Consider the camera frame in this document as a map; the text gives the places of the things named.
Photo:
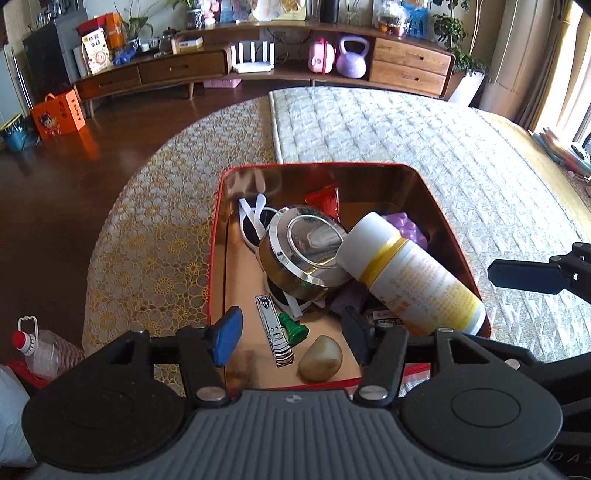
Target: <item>purple kettlebell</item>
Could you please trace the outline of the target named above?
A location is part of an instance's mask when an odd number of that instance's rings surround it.
[[[363,52],[359,54],[352,51],[347,51],[345,49],[346,41],[362,43],[363,45],[365,45],[365,47],[363,48]],[[369,42],[365,38],[355,37],[352,35],[343,37],[339,41],[339,50],[340,55],[339,58],[336,60],[336,69],[343,77],[348,77],[350,79],[358,79],[365,75],[365,70],[367,69],[367,67],[365,66],[365,56],[368,54],[369,51]]]

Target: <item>white plant pot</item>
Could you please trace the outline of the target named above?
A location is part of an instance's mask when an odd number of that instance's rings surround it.
[[[472,75],[465,74],[464,78],[460,81],[456,90],[449,97],[448,102],[456,103],[457,105],[469,106],[470,102],[476,95],[476,92],[480,88],[482,80],[484,80],[484,73],[473,73]]]

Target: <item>white quilted mattress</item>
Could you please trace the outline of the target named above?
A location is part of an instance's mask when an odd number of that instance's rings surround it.
[[[495,258],[547,261],[589,241],[531,157],[488,114],[366,89],[310,87],[269,97],[278,162],[396,162],[421,174],[462,247],[497,340],[544,361],[591,349],[589,304],[566,291],[495,288],[486,277]]]

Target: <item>cabinet drawer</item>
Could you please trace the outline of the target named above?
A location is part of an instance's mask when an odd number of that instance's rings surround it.
[[[99,73],[98,75],[76,82],[80,100],[109,95],[110,93],[128,90],[142,85],[139,71],[136,66],[113,70],[112,72]]]
[[[223,76],[227,73],[226,52],[222,50],[176,55],[169,59],[150,61],[139,66],[139,74],[143,84]]]
[[[369,72],[369,81],[408,89],[413,92],[441,95],[446,77],[395,63],[373,61]]]
[[[452,62],[452,58],[442,52],[383,38],[375,40],[374,60],[406,65],[439,75],[447,75]]]

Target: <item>orange gift box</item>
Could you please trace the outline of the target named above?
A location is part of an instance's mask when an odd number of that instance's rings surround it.
[[[106,14],[106,28],[107,43],[111,50],[122,48],[125,46],[125,38],[123,37],[123,22],[121,15],[118,13]]]
[[[47,95],[44,102],[33,107],[31,115],[43,140],[77,132],[86,125],[74,90]]]

